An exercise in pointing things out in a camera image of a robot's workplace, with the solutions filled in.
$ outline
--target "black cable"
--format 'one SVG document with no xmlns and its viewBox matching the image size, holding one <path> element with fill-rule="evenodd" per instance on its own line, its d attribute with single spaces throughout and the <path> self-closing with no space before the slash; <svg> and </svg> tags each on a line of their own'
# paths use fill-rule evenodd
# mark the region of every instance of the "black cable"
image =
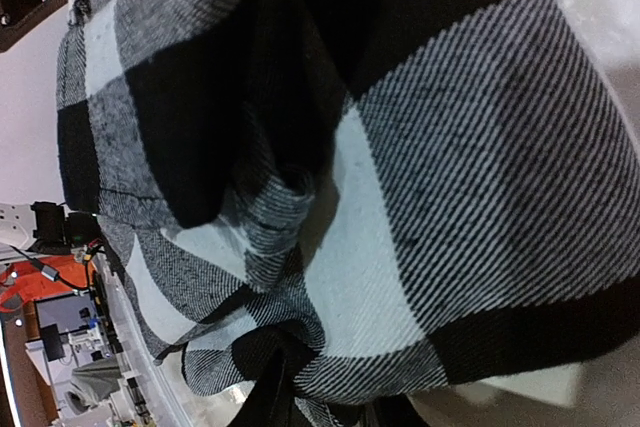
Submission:
<svg viewBox="0 0 640 427">
<path fill-rule="evenodd" d="M 15 250 L 18 254 L 20 254 L 22 257 L 24 257 L 25 259 L 27 259 L 29 261 L 29 263 L 31 263 L 31 265 L 33 265 L 39 272 L 42 272 L 46 267 L 49 267 L 50 269 L 53 269 L 56 273 L 57 273 L 57 278 L 55 280 L 55 282 L 60 282 L 64 285 L 66 285 L 67 287 L 69 287 L 72 290 L 75 290 L 77 292 L 85 292 L 87 290 L 89 290 L 89 288 L 91 287 L 91 284 L 89 282 L 87 282 L 87 286 L 86 287 L 79 287 L 71 282 L 69 282 L 68 280 L 63 279 L 62 277 L 60 277 L 60 273 L 54 269 L 53 267 L 45 264 L 44 262 L 42 262 L 39 259 L 36 259 L 35 257 L 31 257 L 27 254 L 25 254 L 23 251 L 21 251 L 20 249 L 18 249 L 17 247 L 14 247 L 13 245 L 10 245 L 9 247 L 11 247 L 13 250 Z M 89 278 L 89 267 L 88 267 L 89 263 L 86 263 L 86 275 L 87 275 L 87 279 Z"/>
</svg>

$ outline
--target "orange object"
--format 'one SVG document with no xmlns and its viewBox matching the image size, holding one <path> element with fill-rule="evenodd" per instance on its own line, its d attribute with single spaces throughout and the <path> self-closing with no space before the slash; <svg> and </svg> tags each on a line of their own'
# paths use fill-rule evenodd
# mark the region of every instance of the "orange object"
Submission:
<svg viewBox="0 0 640 427">
<path fill-rule="evenodd" d="M 45 257 L 40 259 L 41 262 L 50 265 L 58 272 L 60 277 L 74 285 L 84 287 L 87 283 L 84 266 L 77 263 L 72 255 Z M 94 269 L 93 264 L 89 264 L 90 273 Z M 13 264 L 4 273 L 0 274 L 0 283 L 5 283 L 9 276 L 17 273 L 14 285 L 9 286 L 0 293 L 0 312 L 9 312 L 3 304 L 16 295 L 22 299 L 22 304 L 34 300 L 45 299 L 60 294 L 71 292 L 71 288 L 61 282 L 52 282 L 44 277 L 29 262 L 17 262 Z"/>
</svg>

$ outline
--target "black and white plaid cloth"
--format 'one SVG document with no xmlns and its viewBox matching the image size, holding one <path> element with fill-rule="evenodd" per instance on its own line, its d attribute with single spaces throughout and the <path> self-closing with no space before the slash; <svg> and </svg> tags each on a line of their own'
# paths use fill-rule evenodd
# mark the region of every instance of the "black and white plaid cloth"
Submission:
<svg viewBox="0 0 640 427">
<path fill-rule="evenodd" d="M 584 361 L 640 327 L 640 169 L 554 0 L 89 0 L 67 202 L 209 395 L 300 419 Z"/>
</svg>

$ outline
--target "checkered cloth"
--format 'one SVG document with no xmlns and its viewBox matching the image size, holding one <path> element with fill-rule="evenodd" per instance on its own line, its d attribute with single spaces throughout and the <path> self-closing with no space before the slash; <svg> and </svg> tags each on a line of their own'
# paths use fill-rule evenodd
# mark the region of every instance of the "checkered cloth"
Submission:
<svg viewBox="0 0 640 427">
<path fill-rule="evenodd" d="M 201 395 L 284 353 L 298 421 L 601 355 L 640 326 L 640 169 L 554 0 L 90 0 L 67 202 Z"/>
</svg>

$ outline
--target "plaid scarf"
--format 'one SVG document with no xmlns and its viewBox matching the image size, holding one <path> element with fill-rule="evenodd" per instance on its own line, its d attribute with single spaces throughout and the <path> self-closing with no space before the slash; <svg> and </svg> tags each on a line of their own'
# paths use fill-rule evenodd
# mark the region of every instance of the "plaid scarf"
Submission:
<svg viewBox="0 0 640 427">
<path fill-rule="evenodd" d="M 347 426 L 638 332 L 638 161 L 554 0 L 87 5 L 67 203 L 197 394 L 277 356 L 291 425 Z"/>
</svg>

